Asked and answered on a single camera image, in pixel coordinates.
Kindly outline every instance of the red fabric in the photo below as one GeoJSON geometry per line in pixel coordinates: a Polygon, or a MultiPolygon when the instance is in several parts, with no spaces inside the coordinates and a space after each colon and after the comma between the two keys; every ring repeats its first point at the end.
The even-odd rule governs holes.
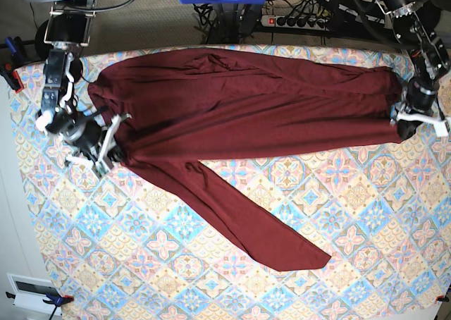
{"type": "Polygon", "coordinates": [[[320,269],[330,256],[198,159],[284,156],[400,142],[388,120],[401,87],[388,68],[184,49],[102,71],[89,95],[110,121],[125,166],[179,196],[254,260],[278,271],[320,269]]]}

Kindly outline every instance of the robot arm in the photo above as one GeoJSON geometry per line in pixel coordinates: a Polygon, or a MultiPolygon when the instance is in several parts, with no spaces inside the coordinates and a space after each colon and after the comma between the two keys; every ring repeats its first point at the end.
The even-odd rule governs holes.
{"type": "Polygon", "coordinates": [[[110,126],[101,127],[95,117],[102,109],[88,116],[77,110],[74,84],[82,74],[79,57],[89,44],[96,5],[97,0],[63,0],[54,2],[51,7],[44,41],[54,48],[44,64],[45,83],[36,126],[43,133],[59,137],[76,148],[66,158],[67,164],[85,165],[102,177],[113,168],[114,161],[122,160],[114,134],[121,122],[130,117],[127,114],[115,116],[110,126]]]}
{"type": "Polygon", "coordinates": [[[407,52],[415,67],[402,101],[392,109],[392,122],[404,128],[400,133],[403,138],[411,137],[420,123],[432,124],[438,137],[447,137],[451,118],[441,111],[438,90],[439,80],[450,71],[451,63],[442,39],[420,19],[417,13],[422,6],[420,1],[383,1],[385,7],[381,8],[390,16],[396,39],[400,44],[412,46],[407,52]],[[432,117],[434,102],[437,103],[438,118],[432,117]]]}

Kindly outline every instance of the maroon cloth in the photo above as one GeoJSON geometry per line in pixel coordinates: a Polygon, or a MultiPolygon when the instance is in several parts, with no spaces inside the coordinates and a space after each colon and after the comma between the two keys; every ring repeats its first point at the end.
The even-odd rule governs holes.
{"type": "Polygon", "coordinates": [[[89,86],[125,166],[179,196],[254,260],[320,269],[330,256],[198,159],[303,154],[400,142],[388,120],[401,87],[388,68],[321,65],[223,49],[184,49],[116,63],[89,86]]]}

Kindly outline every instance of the metal bracket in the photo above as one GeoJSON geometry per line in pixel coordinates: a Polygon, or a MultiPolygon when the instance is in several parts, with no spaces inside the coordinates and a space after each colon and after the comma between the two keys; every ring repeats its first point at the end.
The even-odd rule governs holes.
{"type": "Polygon", "coordinates": [[[396,10],[387,11],[385,6],[382,5],[381,1],[376,0],[376,3],[379,5],[379,8],[381,9],[382,13],[386,16],[390,16],[391,18],[399,18],[402,16],[410,15],[418,11],[423,6],[423,3],[421,3],[420,1],[413,1],[411,3],[404,5],[401,8],[397,8],[396,10]]]}
{"type": "Polygon", "coordinates": [[[409,114],[406,112],[398,112],[396,115],[396,121],[421,121],[426,124],[431,124],[437,137],[447,137],[450,135],[451,117],[445,117],[445,119],[432,118],[425,116],[423,114],[413,113],[409,114]]]}
{"type": "Polygon", "coordinates": [[[118,132],[120,124],[129,118],[132,118],[132,116],[125,113],[121,116],[116,115],[111,119],[111,125],[106,130],[105,138],[101,143],[99,156],[95,163],[92,160],[79,156],[79,150],[74,154],[67,156],[66,161],[68,163],[83,165],[86,168],[92,169],[99,179],[108,174],[114,168],[114,163],[108,155],[108,153],[116,146],[114,135],[118,132]]]}

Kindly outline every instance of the wire bundle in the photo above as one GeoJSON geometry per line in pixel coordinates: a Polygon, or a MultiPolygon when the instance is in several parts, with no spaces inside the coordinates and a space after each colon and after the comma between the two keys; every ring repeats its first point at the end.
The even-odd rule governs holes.
{"type": "Polygon", "coordinates": [[[291,9],[291,11],[285,15],[283,22],[286,22],[289,18],[291,20],[298,21],[301,17],[307,22],[310,18],[315,18],[314,24],[320,19],[329,19],[330,14],[318,3],[317,0],[299,0],[296,4],[292,4],[289,0],[267,0],[264,6],[266,14],[269,14],[269,9],[274,10],[279,8],[291,9]],[[283,2],[288,6],[279,6],[277,3],[283,2]]]}
{"type": "Polygon", "coordinates": [[[194,11],[196,11],[198,16],[199,26],[195,27],[204,35],[204,41],[208,40],[208,36],[212,30],[214,30],[216,25],[216,16],[214,14],[213,6],[211,4],[193,4],[194,11]]]}

